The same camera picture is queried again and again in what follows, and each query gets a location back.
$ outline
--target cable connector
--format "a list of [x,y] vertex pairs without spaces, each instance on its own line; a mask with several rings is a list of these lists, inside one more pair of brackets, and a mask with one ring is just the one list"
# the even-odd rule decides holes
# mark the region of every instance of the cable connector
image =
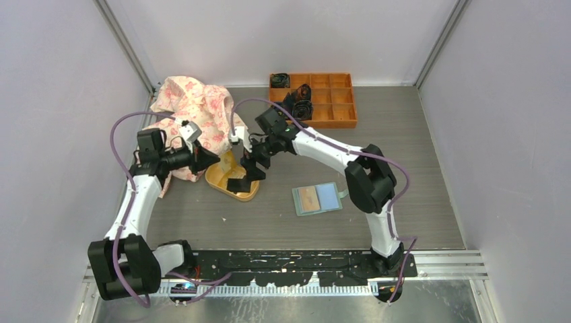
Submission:
[[174,123],[178,124],[179,127],[184,127],[191,122],[185,119],[175,118]]
[[234,134],[232,134],[232,132],[230,131],[228,138],[230,139],[230,142],[233,145],[237,145],[240,143],[240,141],[242,141],[242,145],[244,146],[244,149],[250,153],[252,152],[252,143],[250,142],[250,133],[248,132],[248,129],[246,129],[245,126],[235,127],[234,128]]
[[194,122],[186,121],[186,125],[183,125],[179,128],[178,132],[182,139],[184,139],[185,143],[192,147],[193,143],[198,140],[198,137],[202,135],[202,130],[198,127],[198,125]]

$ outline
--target cable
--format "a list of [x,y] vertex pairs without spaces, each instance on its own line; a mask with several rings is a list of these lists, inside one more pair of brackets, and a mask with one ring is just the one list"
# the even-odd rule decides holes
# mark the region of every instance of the cable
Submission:
[[192,298],[190,301],[187,301],[187,304],[190,303],[195,303],[201,299],[203,299],[204,297],[206,297],[206,295],[208,295],[209,293],[211,293],[218,285],[222,284],[224,281],[227,281],[230,276],[232,276],[232,273],[227,273],[226,275],[224,275],[221,279],[217,279],[215,281],[196,281],[194,279],[190,279],[186,276],[183,276],[179,273],[175,273],[174,271],[171,271],[170,273],[168,273],[169,275],[172,276],[176,276],[180,279],[184,279],[185,281],[188,281],[192,284],[195,284],[197,287],[198,285],[211,285],[204,293],[202,293],[201,295],[198,295],[194,298]]
[[232,273],[228,273],[228,274],[224,275],[224,277],[222,277],[221,279],[217,279],[217,280],[215,280],[215,281],[196,281],[196,280],[194,280],[194,279],[190,279],[190,278],[188,278],[188,277],[186,277],[186,276],[184,276],[184,275],[181,275],[181,274],[179,274],[179,273],[176,273],[176,272],[174,272],[174,271],[171,271],[171,272],[169,272],[168,274],[169,274],[169,275],[172,275],[172,276],[175,276],[175,277],[178,277],[178,278],[180,278],[180,279],[184,279],[185,281],[188,281],[189,283],[193,283],[193,284],[195,284],[195,285],[217,285],[217,284],[223,283],[225,280],[227,280],[228,278],[230,278],[230,275],[231,275]]
[[262,134],[262,133],[251,133],[248,135],[248,140],[252,141],[252,136],[258,136],[258,137],[266,137],[266,134]]
[[115,138],[114,138],[115,130],[117,129],[119,124],[121,124],[125,119],[131,118],[132,116],[140,116],[140,115],[144,115],[144,114],[149,114],[152,116],[163,116],[165,118],[176,120],[172,116],[160,114],[160,113],[156,113],[156,112],[146,112],[146,111],[145,112],[134,112],[134,113],[129,113],[129,114],[124,115],[123,117],[121,117],[119,120],[117,120],[115,122],[113,127],[111,127],[111,134],[109,136],[109,143],[111,144],[111,151],[113,152],[113,156],[115,156],[115,159],[119,163],[119,166],[121,166],[121,170],[125,173],[125,175],[127,176],[127,179],[129,180],[129,183],[131,184],[131,198],[129,199],[129,203],[127,204],[127,208],[125,209],[125,214],[123,214],[123,218],[121,218],[121,225],[117,229],[117,235],[115,235],[115,240],[113,241],[112,261],[113,261],[113,268],[115,269],[115,273],[117,275],[117,278],[119,279],[119,281],[121,282],[121,285],[123,286],[123,288],[125,288],[127,293],[129,293],[129,295],[131,297],[133,297],[135,299],[135,301],[137,301],[137,303],[139,303],[139,305],[143,306],[144,308],[150,308],[151,307],[151,299],[149,298],[149,294],[145,294],[145,300],[143,301],[143,299],[141,299],[137,295],[137,293],[133,290],[133,288],[129,285],[129,282],[127,282],[127,280],[123,276],[123,273],[121,272],[121,268],[119,267],[119,239],[121,238],[121,232],[123,232],[123,229],[125,228],[127,218],[129,217],[129,213],[131,212],[131,208],[133,208],[133,203],[135,202],[135,196],[136,196],[137,192],[136,192],[136,186],[135,186],[135,181],[133,179],[133,176],[131,175],[131,173],[129,172],[129,169],[127,168],[125,163],[123,163],[123,161],[121,160],[121,157],[119,157],[119,154],[117,153],[117,149],[115,147]]
[[172,139],[170,140],[170,142],[168,143],[167,149],[172,149],[172,142],[173,142],[175,139],[177,139],[177,138],[180,138],[180,144],[181,144],[181,145],[183,144],[184,138],[183,138],[182,136],[176,136],[175,138],[172,138]]
[[387,216],[387,223],[389,225],[389,232],[391,233],[391,237],[393,239],[396,239],[397,241],[401,241],[401,242],[412,241],[412,243],[405,253],[405,257],[403,259],[403,266],[401,267],[401,270],[399,272],[399,277],[397,279],[397,284],[395,286],[395,290],[393,291],[393,294],[391,295],[391,297],[389,298],[389,301],[387,302],[390,305],[391,301],[395,298],[395,296],[397,294],[397,290],[400,287],[401,280],[402,280],[403,275],[404,275],[404,268],[405,268],[404,264],[406,264],[406,261],[409,258],[410,252],[411,252],[412,248],[414,247],[414,244],[416,243],[416,240],[417,240],[417,237],[400,238],[397,235],[395,235],[395,233],[393,231],[393,224],[392,224],[392,219],[391,219],[391,217],[393,216],[391,214],[391,209],[393,208],[393,205],[395,204],[395,202],[397,202],[397,200],[399,198],[401,198],[407,192],[407,190],[409,189],[409,186],[410,186],[410,175],[407,172],[407,170],[403,166],[400,166],[399,164],[397,164],[396,162],[394,162],[393,160],[391,160],[389,158],[385,158],[385,157],[382,157],[379,155],[374,155],[372,153],[365,153],[363,151],[346,150],[344,147],[341,147],[335,143],[332,143],[332,142],[330,142],[324,138],[317,137],[314,134],[312,134],[311,132],[307,131],[286,109],[282,108],[281,106],[279,106],[278,104],[276,104],[270,100],[266,100],[266,99],[262,99],[262,98],[243,99],[243,100],[239,101],[234,107],[232,107],[232,112],[230,113],[230,130],[232,132],[232,135],[235,135],[234,113],[236,113],[236,110],[238,109],[239,106],[241,106],[242,104],[249,102],[249,101],[260,101],[260,102],[271,104],[274,108],[277,108],[284,115],[286,115],[300,129],[300,131],[302,131],[303,133],[305,133],[309,137],[312,137],[313,139],[321,141],[322,143],[325,143],[326,145],[329,145],[329,146],[336,148],[336,149],[338,149],[342,152],[345,152],[345,153],[350,153],[353,155],[360,155],[360,156],[364,156],[364,157],[374,158],[374,159],[378,159],[382,162],[386,162],[386,163],[391,164],[391,165],[395,166],[396,168],[398,168],[405,175],[405,178],[407,180],[405,183],[405,187],[403,188],[403,190],[401,192],[396,194],[395,197],[393,197],[393,199],[391,199],[391,201],[389,202],[389,205],[387,205],[387,215],[388,215]]

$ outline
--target black mounting plate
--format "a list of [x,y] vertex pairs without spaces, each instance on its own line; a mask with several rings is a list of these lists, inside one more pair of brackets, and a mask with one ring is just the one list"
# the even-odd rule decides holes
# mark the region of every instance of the black mounting plate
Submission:
[[[397,274],[381,275],[369,250],[195,250],[195,256],[201,279],[219,279],[232,272],[225,282],[229,286],[249,286],[254,278],[258,286],[303,286],[313,272],[317,272],[322,287],[362,286],[369,278]],[[404,276],[417,275],[414,255],[410,254]]]

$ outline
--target white connector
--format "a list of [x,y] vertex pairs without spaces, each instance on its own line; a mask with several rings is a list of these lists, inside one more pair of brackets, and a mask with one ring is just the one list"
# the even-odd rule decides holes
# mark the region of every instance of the white connector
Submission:
[[178,132],[189,147],[192,147],[193,143],[202,135],[202,130],[194,122],[189,122],[186,126],[180,127]]
[[234,128],[234,134],[230,132],[228,136],[230,138],[231,143],[239,143],[240,140],[242,141],[242,145],[244,149],[248,152],[252,152],[252,144],[250,143],[250,133],[245,126],[237,126]]

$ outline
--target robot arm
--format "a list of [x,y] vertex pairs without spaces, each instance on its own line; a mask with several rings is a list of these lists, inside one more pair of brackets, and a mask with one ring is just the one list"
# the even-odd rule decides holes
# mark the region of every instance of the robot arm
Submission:
[[127,187],[119,213],[105,238],[92,242],[88,258],[103,299],[117,299],[129,294],[122,286],[112,263],[112,245],[126,210],[130,206],[129,217],[119,236],[119,268],[131,288],[138,295],[155,293],[160,279],[174,268],[185,272],[195,266],[195,259],[188,242],[168,242],[151,251],[145,238],[155,202],[162,190],[164,181],[172,170],[189,167],[192,173],[206,169],[220,161],[214,153],[202,148],[198,137],[200,128],[193,122],[182,122],[179,133],[182,147],[165,147],[164,131],[148,129],[139,131],[139,163],[129,172],[135,183],[135,198],[131,200],[133,188]]
[[[402,261],[404,247],[389,231],[387,211],[390,200],[395,195],[397,180],[386,162],[354,155],[349,151],[362,151],[382,156],[374,145],[365,148],[347,145],[320,134],[311,127],[300,131],[295,125],[288,125],[273,108],[256,118],[266,137],[261,141],[249,139],[244,127],[236,127],[230,140],[244,145],[244,157],[240,163],[246,169],[246,176],[239,180],[229,180],[228,190],[248,191],[253,180],[265,179],[265,173],[256,164],[268,168],[270,157],[280,151],[315,159],[337,170],[347,180],[349,197],[353,204],[365,212],[372,236],[371,249],[377,257],[377,268],[382,273],[393,272]],[[396,235],[395,222],[391,221]]]

